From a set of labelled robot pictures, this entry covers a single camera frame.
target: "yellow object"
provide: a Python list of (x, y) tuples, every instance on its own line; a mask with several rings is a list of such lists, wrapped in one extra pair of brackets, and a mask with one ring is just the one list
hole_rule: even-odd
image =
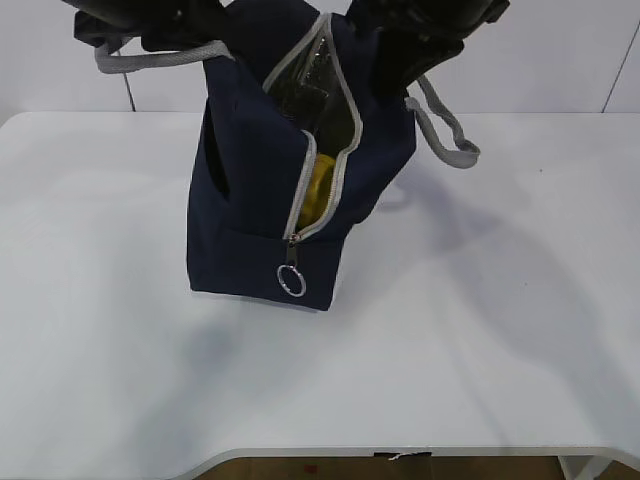
[(318, 154), (316, 163), (313, 166), (313, 175), (309, 182), (309, 188), (307, 188), (307, 193), (304, 197), (302, 210), (300, 210), (300, 217), (298, 217), (298, 230), (320, 220), (320, 217), (327, 209), (335, 168), (336, 161), (334, 158), (322, 153)]

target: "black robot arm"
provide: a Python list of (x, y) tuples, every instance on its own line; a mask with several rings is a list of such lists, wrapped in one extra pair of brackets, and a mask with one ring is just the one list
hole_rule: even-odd
[[(150, 52), (186, 50), (221, 39), (242, 52), (245, 36), (219, 0), (63, 1), (79, 9), (76, 38), (94, 47), (107, 43), (115, 51), (123, 38), (141, 37)], [(359, 33), (381, 32), (372, 87), (386, 96), (458, 55), (466, 37), (508, 6), (509, 0), (353, 0), (347, 17)]]

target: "gray zipper trim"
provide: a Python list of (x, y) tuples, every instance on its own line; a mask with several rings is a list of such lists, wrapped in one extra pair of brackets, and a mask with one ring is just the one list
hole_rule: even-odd
[(304, 198), (307, 195), (307, 189), (309, 188), (309, 182), (313, 177), (313, 167), (316, 163), (316, 157), (318, 155), (318, 145), (316, 139), (313, 138), (306, 130), (302, 131), (309, 139), (309, 146), (307, 147), (307, 154), (304, 157), (304, 163), (300, 172), (300, 180), (298, 181), (298, 187), (296, 188), (296, 194), (293, 197), (293, 203), (291, 210), (289, 211), (289, 219), (287, 220), (287, 227), (284, 230), (284, 240), (289, 240), (291, 236), (296, 232), (296, 224), (298, 223), (298, 217), (300, 216), (300, 210), (304, 205)]
[(331, 16), (327, 20), (326, 24), (323, 26), (325, 29), (325, 33), (327, 35), (327, 41), (329, 44), (329, 51), (331, 52), (331, 60), (333, 61), (333, 68), (336, 71), (336, 76), (338, 77), (338, 82), (340, 83), (340, 87), (342, 88), (342, 92), (347, 100), (349, 105), (349, 110), (351, 110), (351, 116), (353, 118), (353, 123), (355, 126), (355, 133), (353, 139), (351, 140), (351, 144), (342, 150), (338, 157), (336, 158), (336, 167), (333, 175), (333, 183), (331, 185), (331, 193), (329, 195), (329, 201), (327, 203), (327, 209), (322, 214), (320, 219), (308, 227), (303, 228), (298, 233), (299, 241), (305, 240), (312, 235), (315, 235), (333, 218), (333, 215), (336, 213), (336, 209), (340, 204), (340, 199), (342, 198), (342, 190), (344, 188), (344, 177), (347, 171), (347, 161), (349, 159), (349, 155), (353, 153), (358, 146), (360, 145), (360, 141), (362, 140), (362, 130), (363, 124), (362, 119), (360, 118), (360, 112), (358, 112), (358, 107), (356, 106), (356, 102), (353, 99), (353, 95), (351, 94), (351, 90), (349, 89), (349, 84), (347, 83), (347, 79), (344, 76), (342, 71), (342, 67), (340, 66), (340, 60), (338, 59), (338, 52), (336, 50), (335, 42), (333, 41), (333, 30), (331, 28)]
[(300, 52), (302, 52), (302, 50), (304, 50), (309, 45), (309, 43), (313, 41), (320, 30), (324, 30), (329, 51), (331, 53), (333, 68), (336, 72), (336, 76), (338, 77), (338, 82), (340, 84), (340, 88), (342, 89), (342, 93), (344, 94), (347, 104), (349, 105), (349, 110), (351, 111), (355, 133), (349, 146), (342, 150), (336, 158), (333, 182), (331, 184), (331, 192), (329, 194), (329, 200), (327, 202), (326, 210), (317, 222), (303, 228), (302, 230), (300, 230), (300, 232), (296, 232), (296, 224), (298, 223), (298, 218), (300, 217), (300, 211), (302, 210), (302, 206), (304, 204), (304, 199), (309, 187), (309, 182), (311, 181), (311, 178), (313, 176), (313, 168), (315, 166), (317, 156), (317, 144), (315, 138), (313, 138), (313, 135), (311, 135), (309, 132), (303, 130), (305, 135), (310, 137), (309, 148), (307, 149), (307, 154), (304, 159), (304, 164), (300, 173), (300, 180), (298, 182), (298, 187), (296, 188), (296, 194), (291, 205), (291, 210), (289, 211), (289, 219), (287, 220), (287, 226), (283, 235), (283, 238), (285, 240), (291, 240), (292, 236), (294, 234), (297, 234), (296, 242), (300, 242), (312, 235), (315, 235), (320, 230), (322, 230), (333, 218), (333, 215), (335, 214), (336, 209), (338, 208), (338, 205), (340, 203), (340, 199), (342, 198), (344, 177), (347, 170), (347, 160), (349, 158), (349, 155), (353, 153), (356, 148), (358, 148), (358, 146), (360, 145), (360, 140), (362, 139), (362, 119), (360, 118), (360, 112), (358, 112), (356, 102), (353, 99), (353, 95), (351, 93), (351, 90), (349, 89), (349, 85), (342, 71), (342, 67), (340, 66), (338, 52), (333, 40), (331, 18), (331, 14), (320, 15), (311, 29), (305, 34), (305, 36), (271, 71), (263, 84), (264, 90), (268, 92), (269, 89), (273, 86), (275, 80), (278, 78), (278, 75), (280, 75), (282, 71), (293, 61), (293, 59), (297, 57)]
[(269, 92), (271, 87), (273, 86), (273, 82), (276, 81), (276, 78), (282, 73), (282, 71), (287, 68), (287, 66), (296, 58), (302, 50), (304, 50), (309, 43), (314, 39), (314, 37), (318, 34), (322, 26), (326, 23), (327, 18), (330, 18), (330, 14), (323, 13), (322, 15), (318, 15), (315, 23), (311, 27), (311, 29), (305, 34), (302, 39), (296, 43), (296, 46), (291, 49), (289, 53), (287, 53), (282, 60), (278, 62), (278, 64), (271, 70), (269, 76), (265, 79), (262, 84), (262, 89), (265, 92)]

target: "white wall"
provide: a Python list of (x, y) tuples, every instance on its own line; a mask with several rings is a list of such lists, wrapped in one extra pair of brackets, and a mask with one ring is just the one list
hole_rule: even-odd
[(30, 110), (128, 110), (122, 76), (96, 71), (59, 0), (0, 0), (0, 125)]
[[(344, 13), (348, 0), (311, 0)], [(512, 0), (463, 55), (431, 73), (458, 112), (599, 112), (640, 20), (638, 0)], [(59, 0), (0, 0), (0, 124), (29, 110), (129, 110), (121, 76), (95, 68)], [(125, 53), (137, 53), (128, 46)], [(129, 76), (138, 110), (201, 112), (199, 65)], [(640, 112), (640, 39), (609, 111)]]
[[(311, 3), (344, 12), (349, 2)], [(458, 112), (600, 112), (639, 19), (638, 0), (513, 0), (499, 23), (430, 76)], [(136, 73), (130, 82), (140, 110), (203, 108), (199, 66)]]
[(640, 33), (636, 35), (620, 72), (607, 112), (640, 112)]

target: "white table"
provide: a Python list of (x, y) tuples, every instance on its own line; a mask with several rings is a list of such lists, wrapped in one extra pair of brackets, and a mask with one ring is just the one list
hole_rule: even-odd
[(190, 293), (199, 115), (0, 130), (0, 478), (193, 478), (247, 455), (640, 467), (640, 115), (465, 115), (347, 245), (328, 314)]

